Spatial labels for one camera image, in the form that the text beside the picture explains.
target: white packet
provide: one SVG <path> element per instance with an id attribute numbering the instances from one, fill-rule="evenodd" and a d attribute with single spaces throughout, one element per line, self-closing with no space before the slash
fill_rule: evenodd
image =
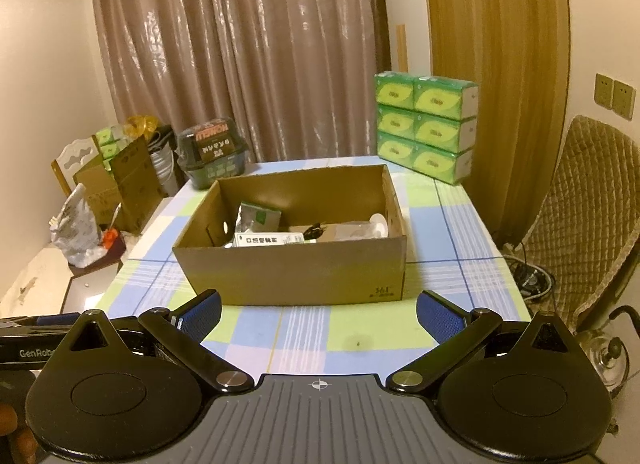
<path id="1" fill-rule="evenodd" d="M 107 254 L 100 244 L 102 234 L 95 223 L 94 213 L 84 199 L 85 192 L 84 185 L 78 184 L 49 228 L 53 245 L 62 251 L 71 265 L 79 269 Z"/>

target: electrical outlet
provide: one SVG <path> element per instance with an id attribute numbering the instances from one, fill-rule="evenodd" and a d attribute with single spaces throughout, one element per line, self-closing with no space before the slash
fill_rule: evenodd
<path id="1" fill-rule="evenodd" d="M 596 74 L 596 87 L 593 92 L 593 100 L 596 104 L 611 109 L 613 102 L 613 79 L 602 74 Z"/>
<path id="2" fill-rule="evenodd" d="M 612 108 L 620 117 L 631 121 L 636 103 L 636 89 L 621 81 L 613 83 Z"/>

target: table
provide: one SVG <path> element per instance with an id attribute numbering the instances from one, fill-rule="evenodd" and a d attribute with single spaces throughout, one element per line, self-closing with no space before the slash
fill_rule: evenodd
<path id="1" fill-rule="evenodd" d="M 407 231 L 404 299 L 313 307 L 223 306 L 203 345 L 257 380 L 276 374 L 386 376 L 435 346 L 415 317 L 429 288 L 464 309 L 489 307 L 506 320 L 529 320 L 510 271 L 462 186 L 449 186 L 378 157 L 252 165 L 252 174 L 385 163 Z M 110 318 L 171 309 L 194 296 L 172 245 L 206 192 L 183 187 L 149 226 L 97 307 Z"/>

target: curtain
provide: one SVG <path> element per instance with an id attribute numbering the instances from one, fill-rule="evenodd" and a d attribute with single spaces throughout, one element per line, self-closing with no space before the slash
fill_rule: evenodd
<path id="1" fill-rule="evenodd" d="M 94 0 L 116 114 L 228 115 L 253 160 L 375 148 L 385 0 Z"/>

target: chair backrest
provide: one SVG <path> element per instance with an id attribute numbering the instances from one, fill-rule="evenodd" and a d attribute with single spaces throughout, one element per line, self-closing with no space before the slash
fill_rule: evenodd
<path id="1" fill-rule="evenodd" d="M 572 121 L 540 212 L 523 239 L 527 259 L 551 272 L 553 310 L 574 330 L 601 296 L 640 235 L 640 150 L 616 128 Z"/>
<path id="2" fill-rule="evenodd" d="M 74 175 L 97 157 L 101 162 L 102 154 L 97 139 L 92 135 L 88 139 L 76 139 L 71 144 L 67 144 L 51 163 L 53 173 L 66 196 L 69 196 L 76 187 Z"/>

